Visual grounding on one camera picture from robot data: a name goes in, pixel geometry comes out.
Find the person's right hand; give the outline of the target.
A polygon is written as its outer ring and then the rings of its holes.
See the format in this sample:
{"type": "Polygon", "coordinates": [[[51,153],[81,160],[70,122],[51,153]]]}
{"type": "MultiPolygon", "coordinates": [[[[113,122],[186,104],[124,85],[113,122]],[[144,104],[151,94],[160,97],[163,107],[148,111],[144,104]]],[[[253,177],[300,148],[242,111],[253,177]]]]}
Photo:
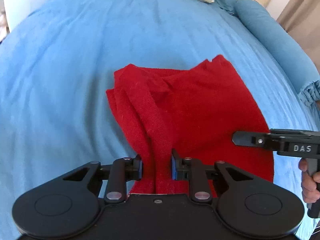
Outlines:
{"type": "Polygon", "coordinates": [[[306,159],[301,159],[298,167],[302,172],[301,187],[303,201],[307,204],[313,204],[319,200],[319,190],[317,189],[317,184],[319,183],[319,172],[310,176],[310,174],[308,174],[308,162],[306,159]]]}

